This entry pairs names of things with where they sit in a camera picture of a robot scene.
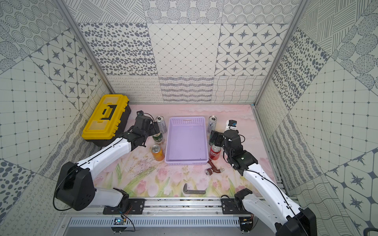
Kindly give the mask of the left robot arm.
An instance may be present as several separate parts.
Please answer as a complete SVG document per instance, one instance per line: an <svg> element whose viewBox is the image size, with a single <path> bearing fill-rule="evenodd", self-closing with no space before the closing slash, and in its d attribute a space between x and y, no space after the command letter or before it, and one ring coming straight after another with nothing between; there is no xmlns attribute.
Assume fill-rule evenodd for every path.
<svg viewBox="0 0 378 236"><path fill-rule="evenodd" d="M138 111L135 124L111 144L79 162L67 162L61 167L53 199L76 211L88 206L113 207L121 213L128 211L128 193L118 188L96 188L94 180L123 155L137 147L144 147L148 137L159 132L155 119L148 113Z"/></svg>

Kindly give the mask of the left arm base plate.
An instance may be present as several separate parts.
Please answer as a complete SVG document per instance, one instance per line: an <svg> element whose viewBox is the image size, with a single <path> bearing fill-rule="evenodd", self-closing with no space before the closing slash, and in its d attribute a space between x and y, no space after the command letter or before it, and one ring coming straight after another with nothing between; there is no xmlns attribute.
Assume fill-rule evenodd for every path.
<svg viewBox="0 0 378 236"><path fill-rule="evenodd" d="M121 203L116 207L105 206L103 209L104 215L113 215L113 214L134 214L141 215L144 210L146 199L143 198L128 198L122 200Z"/></svg>

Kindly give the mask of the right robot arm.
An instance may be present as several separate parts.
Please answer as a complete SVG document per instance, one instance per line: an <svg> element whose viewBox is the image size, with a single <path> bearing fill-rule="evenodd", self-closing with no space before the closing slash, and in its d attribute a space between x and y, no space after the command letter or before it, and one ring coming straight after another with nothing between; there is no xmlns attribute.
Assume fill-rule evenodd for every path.
<svg viewBox="0 0 378 236"><path fill-rule="evenodd" d="M212 131L210 144L221 147L227 163L248 180L265 199L262 202L245 188L234 195L241 211L254 214L277 236L316 236L317 220L313 211L302 208L288 197L266 174L258 160L242 145L238 130Z"/></svg>

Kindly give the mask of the red cola can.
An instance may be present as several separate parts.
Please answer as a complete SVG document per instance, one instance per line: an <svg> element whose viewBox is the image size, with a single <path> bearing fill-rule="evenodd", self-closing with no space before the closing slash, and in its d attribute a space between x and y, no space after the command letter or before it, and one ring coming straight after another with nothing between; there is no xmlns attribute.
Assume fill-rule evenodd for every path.
<svg viewBox="0 0 378 236"><path fill-rule="evenodd" d="M221 153L221 147L218 147L216 145L212 145L209 152L209 158L211 160L218 160Z"/></svg>

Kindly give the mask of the silver white can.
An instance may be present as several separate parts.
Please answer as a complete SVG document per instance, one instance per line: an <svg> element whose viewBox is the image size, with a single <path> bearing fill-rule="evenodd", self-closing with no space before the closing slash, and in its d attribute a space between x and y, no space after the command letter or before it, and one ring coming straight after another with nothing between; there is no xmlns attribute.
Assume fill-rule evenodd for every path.
<svg viewBox="0 0 378 236"><path fill-rule="evenodd" d="M157 116L156 121L157 121L160 132L162 134L166 133L167 132L167 126L166 126L164 117L163 116Z"/></svg>
<svg viewBox="0 0 378 236"><path fill-rule="evenodd" d="M207 132L211 133L211 131L215 130L216 125L217 125L217 117L210 116L208 119Z"/></svg>

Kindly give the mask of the purple perforated plastic basket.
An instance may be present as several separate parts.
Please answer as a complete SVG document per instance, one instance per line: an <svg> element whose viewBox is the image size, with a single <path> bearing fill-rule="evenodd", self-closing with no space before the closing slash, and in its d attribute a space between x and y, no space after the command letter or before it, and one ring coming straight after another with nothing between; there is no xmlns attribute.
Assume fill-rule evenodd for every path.
<svg viewBox="0 0 378 236"><path fill-rule="evenodd" d="M169 119L165 163L168 165L205 165L209 159L205 117Z"/></svg>

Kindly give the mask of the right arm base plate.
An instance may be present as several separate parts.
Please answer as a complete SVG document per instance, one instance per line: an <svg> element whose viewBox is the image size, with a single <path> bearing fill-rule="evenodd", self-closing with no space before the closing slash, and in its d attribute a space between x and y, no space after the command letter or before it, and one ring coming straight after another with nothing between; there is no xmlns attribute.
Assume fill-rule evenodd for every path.
<svg viewBox="0 0 378 236"><path fill-rule="evenodd" d="M242 203L242 199L227 198L222 197L220 199L222 213L224 215L237 215L237 214L256 214L258 211L256 209L246 209Z"/></svg>

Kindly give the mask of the green and gold beer can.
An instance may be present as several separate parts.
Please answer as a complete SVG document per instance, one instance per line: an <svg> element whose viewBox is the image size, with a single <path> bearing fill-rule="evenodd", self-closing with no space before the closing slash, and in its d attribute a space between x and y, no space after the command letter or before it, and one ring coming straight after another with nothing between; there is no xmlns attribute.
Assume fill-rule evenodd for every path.
<svg viewBox="0 0 378 236"><path fill-rule="evenodd" d="M156 144L161 144L164 141L163 134L159 132L158 134L153 135L153 140Z"/></svg>

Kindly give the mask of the orange soda can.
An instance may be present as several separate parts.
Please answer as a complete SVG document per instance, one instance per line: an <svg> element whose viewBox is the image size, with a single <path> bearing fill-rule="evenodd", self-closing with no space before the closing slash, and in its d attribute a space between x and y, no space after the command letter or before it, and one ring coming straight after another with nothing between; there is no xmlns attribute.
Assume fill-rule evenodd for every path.
<svg viewBox="0 0 378 236"><path fill-rule="evenodd" d="M163 150L160 145L156 144L153 145L151 148L151 153L155 159L155 161L163 161L165 156L163 154Z"/></svg>

